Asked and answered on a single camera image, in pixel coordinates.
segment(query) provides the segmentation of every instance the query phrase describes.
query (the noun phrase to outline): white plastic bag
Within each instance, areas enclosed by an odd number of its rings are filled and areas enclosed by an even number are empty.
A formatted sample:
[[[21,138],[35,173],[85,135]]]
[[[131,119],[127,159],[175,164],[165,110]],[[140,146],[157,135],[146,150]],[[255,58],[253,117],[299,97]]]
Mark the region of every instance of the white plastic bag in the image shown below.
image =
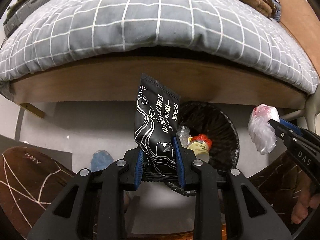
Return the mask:
[[[276,146],[277,138],[275,129],[268,122],[270,119],[280,121],[277,109],[261,104],[252,111],[248,124],[251,140],[262,155],[270,153]]]

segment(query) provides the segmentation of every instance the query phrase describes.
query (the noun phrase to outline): gray plaid bed sheet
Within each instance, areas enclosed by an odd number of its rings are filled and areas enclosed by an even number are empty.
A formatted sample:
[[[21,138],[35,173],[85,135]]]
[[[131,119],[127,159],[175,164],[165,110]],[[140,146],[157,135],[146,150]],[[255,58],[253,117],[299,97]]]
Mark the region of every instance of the gray plaid bed sheet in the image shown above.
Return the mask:
[[[218,55],[308,94],[319,83],[295,40],[274,20],[239,0],[51,0],[2,47],[0,81],[156,45]]]

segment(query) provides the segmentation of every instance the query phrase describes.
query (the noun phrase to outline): brown trousers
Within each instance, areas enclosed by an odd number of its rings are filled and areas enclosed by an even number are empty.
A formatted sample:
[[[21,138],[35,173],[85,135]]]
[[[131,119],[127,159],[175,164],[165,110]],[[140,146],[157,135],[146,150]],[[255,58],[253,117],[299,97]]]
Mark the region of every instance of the brown trousers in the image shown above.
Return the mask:
[[[284,153],[250,178],[286,225],[291,223],[292,208],[297,201],[300,171]],[[0,155],[0,205],[24,238],[74,175],[31,148],[15,147]]]

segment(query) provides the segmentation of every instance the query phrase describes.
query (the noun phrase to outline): bed leg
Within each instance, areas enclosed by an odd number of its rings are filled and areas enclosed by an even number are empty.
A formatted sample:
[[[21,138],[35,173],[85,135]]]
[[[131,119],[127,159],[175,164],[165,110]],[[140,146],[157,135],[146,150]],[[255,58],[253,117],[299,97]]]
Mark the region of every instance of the bed leg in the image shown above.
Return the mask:
[[[320,87],[318,86],[316,92],[309,96],[305,103],[304,117],[307,121],[308,129],[316,133],[316,116],[320,113]]]
[[[26,109],[27,111],[29,111],[30,113],[33,113],[35,116],[40,117],[40,118],[44,118],[45,113],[43,111],[41,111],[40,109],[36,108],[35,106],[33,106],[30,103],[26,103],[26,104],[19,104],[19,106],[21,106],[22,108]]]

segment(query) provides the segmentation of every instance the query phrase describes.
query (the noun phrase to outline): black wet wipe packet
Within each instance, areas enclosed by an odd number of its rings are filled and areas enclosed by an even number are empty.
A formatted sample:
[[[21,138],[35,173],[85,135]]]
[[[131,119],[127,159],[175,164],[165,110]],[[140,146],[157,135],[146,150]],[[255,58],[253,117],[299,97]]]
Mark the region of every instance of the black wet wipe packet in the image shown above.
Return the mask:
[[[177,133],[180,96],[142,74],[138,88],[134,139],[144,152],[143,181],[176,181],[172,138]]]

